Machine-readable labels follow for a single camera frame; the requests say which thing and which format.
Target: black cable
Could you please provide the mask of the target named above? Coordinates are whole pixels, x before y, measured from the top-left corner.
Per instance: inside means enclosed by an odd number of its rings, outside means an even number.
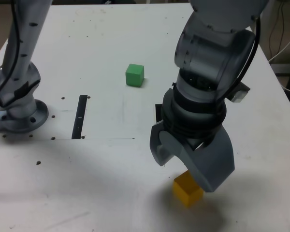
[[[272,38],[273,32],[274,32],[274,30],[276,28],[276,25],[278,23],[278,20],[279,20],[279,9],[281,8],[282,4],[283,4],[283,2],[281,2],[279,4],[278,10],[277,10],[277,18],[276,18],[276,21],[274,23],[273,29],[272,29],[271,34],[270,34],[270,37],[269,37],[269,43],[268,43],[268,45],[269,45],[269,50],[270,50],[270,59],[273,57],[272,50],[271,50],[271,38]]]
[[[285,33],[285,18],[284,18],[284,10],[283,10],[284,5],[285,5],[285,2],[282,3],[282,6],[280,8],[280,12],[281,12],[281,16],[282,16],[282,32],[281,32],[280,43],[279,43],[279,47],[278,47],[278,51],[277,51],[276,55],[280,52],[282,39],[283,39],[284,33]]]
[[[255,54],[257,52],[259,41],[260,41],[260,34],[261,34],[261,21],[260,21],[260,18],[258,18],[256,21],[255,42],[253,44],[250,56],[248,57],[246,64],[244,65],[241,73],[238,75],[236,80],[233,82],[233,84],[230,86],[230,88],[216,102],[220,102],[221,100],[228,97],[228,95],[234,90],[234,88],[242,81],[243,77],[245,76],[245,74],[246,74],[248,68],[250,67],[251,62],[254,59]]]
[[[11,66],[10,72],[9,72],[8,76],[6,77],[6,79],[0,85],[0,92],[4,88],[6,83],[10,80],[10,78],[11,78],[13,72],[14,72],[14,69],[15,69],[15,66],[16,66],[16,63],[17,63],[17,60],[18,60],[18,56],[19,56],[20,36],[19,36],[19,28],[18,28],[18,23],[17,23],[14,0],[11,0],[11,10],[12,10],[13,22],[14,22],[15,33],[16,33],[16,53],[15,53],[15,58],[14,58],[12,66]]]

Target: cube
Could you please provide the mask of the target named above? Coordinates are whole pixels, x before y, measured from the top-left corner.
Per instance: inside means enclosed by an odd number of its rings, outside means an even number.
[[[144,66],[130,64],[126,70],[126,84],[128,86],[141,87],[144,81]]]
[[[203,189],[195,182],[189,171],[174,179],[173,193],[186,207],[192,206],[203,196]]]

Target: white cable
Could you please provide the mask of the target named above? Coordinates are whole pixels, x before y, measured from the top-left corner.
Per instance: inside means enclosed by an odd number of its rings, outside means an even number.
[[[290,89],[287,89],[286,87],[284,87],[282,84],[280,84],[281,85],[281,87],[284,89],[284,90],[286,90],[286,91],[288,91],[288,92],[290,92]]]
[[[275,57],[277,57],[280,53],[282,53],[289,46],[289,44],[290,44],[290,42],[279,53],[277,53],[276,56],[272,57],[268,61],[271,62],[273,59],[275,59]]]

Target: gray robot arm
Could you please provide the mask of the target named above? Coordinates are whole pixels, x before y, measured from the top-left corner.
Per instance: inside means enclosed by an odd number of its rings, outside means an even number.
[[[16,21],[0,67],[0,131],[29,132],[47,120],[47,106],[33,97],[41,78],[30,60],[51,3],[18,0],[12,5]]]
[[[232,144],[222,126],[224,99],[249,90],[240,81],[257,50],[267,0],[190,3],[194,11],[175,52],[178,78],[164,95],[150,148],[161,166],[177,156],[202,189],[213,192],[234,171]],[[256,36],[245,30],[255,21]]]

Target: green cube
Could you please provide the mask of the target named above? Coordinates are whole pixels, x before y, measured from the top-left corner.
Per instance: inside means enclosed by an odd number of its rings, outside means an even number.
[[[126,70],[126,84],[128,86],[141,87],[144,81],[144,66],[129,64]]]

